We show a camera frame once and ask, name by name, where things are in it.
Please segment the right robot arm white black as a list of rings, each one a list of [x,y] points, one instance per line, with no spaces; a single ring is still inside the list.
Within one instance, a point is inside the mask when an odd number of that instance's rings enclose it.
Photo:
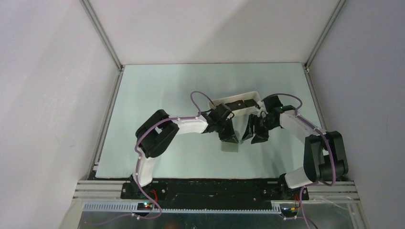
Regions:
[[[338,131],[326,131],[304,118],[298,108],[283,105],[281,94],[272,94],[257,102],[256,114],[250,114],[242,141],[266,142],[276,128],[288,130],[304,144],[302,167],[280,175],[278,194],[291,199],[297,188],[317,182],[333,186],[348,173],[343,137]]]

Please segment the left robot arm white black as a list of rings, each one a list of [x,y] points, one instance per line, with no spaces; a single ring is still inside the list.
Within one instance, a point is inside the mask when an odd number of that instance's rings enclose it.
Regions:
[[[156,160],[177,135],[216,132],[222,142],[239,143],[233,128],[233,117],[234,113],[225,104],[207,111],[200,110],[196,116],[169,116],[163,109],[157,110],[135,132],[138,161],[132,174],[135,180],[132,192],[141,199],[150,195]]]

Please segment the white plastic bin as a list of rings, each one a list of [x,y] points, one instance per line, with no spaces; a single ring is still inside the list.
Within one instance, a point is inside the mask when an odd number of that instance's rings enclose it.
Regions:
[[[257,91],[233,95],[208,102],[209,108],[214,109],[219,104],[228,106],[235,116],[257,113],[264,107],[264,103]]]

